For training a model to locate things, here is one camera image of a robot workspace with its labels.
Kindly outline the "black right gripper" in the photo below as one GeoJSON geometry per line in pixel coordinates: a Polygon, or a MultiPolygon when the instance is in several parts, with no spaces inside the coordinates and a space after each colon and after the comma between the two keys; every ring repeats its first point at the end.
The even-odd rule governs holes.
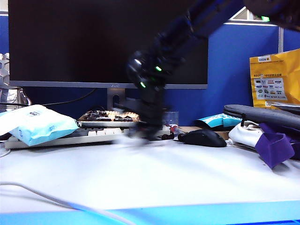
{"type": "Polygon", "coordinates": [[[147,143],[148,141],[161,141],[165,131],[163,126],[164,93],[156,92],[132,101],[133,112],[139,115],[139,127],[146,132],[146,138],[142,131],[130,128],[128,137],[133,143],[147,143]]]}

